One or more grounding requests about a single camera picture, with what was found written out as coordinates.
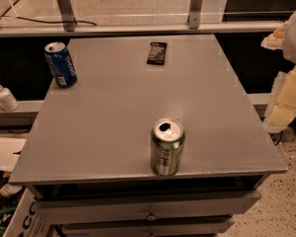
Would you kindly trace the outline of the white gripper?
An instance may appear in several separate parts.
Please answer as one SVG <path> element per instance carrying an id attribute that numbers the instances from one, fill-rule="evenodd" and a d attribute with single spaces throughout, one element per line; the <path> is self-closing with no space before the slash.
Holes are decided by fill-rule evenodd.
<path id="1" fill-rule="evenodd" d="M 296 64 L 296 11 L 273 33 L 265 37 L 261 47 L 282 49 L 285 59 Z M 263 128 L 279 133 L 296 118 L 296 65 L 288 73 L 279 71 L 274 79 L 270 102 L 266 107 Z"/>

